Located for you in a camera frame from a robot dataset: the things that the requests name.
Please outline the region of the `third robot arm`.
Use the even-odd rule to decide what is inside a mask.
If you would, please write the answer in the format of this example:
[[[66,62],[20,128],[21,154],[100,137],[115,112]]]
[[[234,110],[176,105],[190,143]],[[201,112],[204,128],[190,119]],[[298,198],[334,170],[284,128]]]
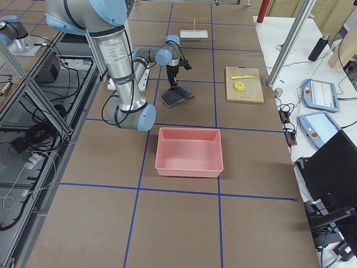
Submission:
[[[14,40],[22,40],[27,36],[28,32],[17,16],[1,17],[1,42],[4,46],[9,46]]]

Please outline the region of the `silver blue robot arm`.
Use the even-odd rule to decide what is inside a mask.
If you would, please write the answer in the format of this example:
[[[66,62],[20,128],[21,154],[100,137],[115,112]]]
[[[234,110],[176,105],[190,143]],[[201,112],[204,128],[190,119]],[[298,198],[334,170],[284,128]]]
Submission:
[[[133,52],[134,73],[139,82],[149,64],[166,66],[166,73],[170,83],[170,90],[178,86],[177,74],[179,67],[191,70],[192,67],[184,57],[180,48],[180,38],[177,35],[168,35],[165,44],[161,47],[141,48]]]
[[[112,77],[116,93],[108,100],[110,125],[137,131],[149,131],[156,109],[148,104],[138,88],[138,77],[130,57],[130,41],[125,28],[125,1],[46,1],[49,26],[73,35],[88,34]]]

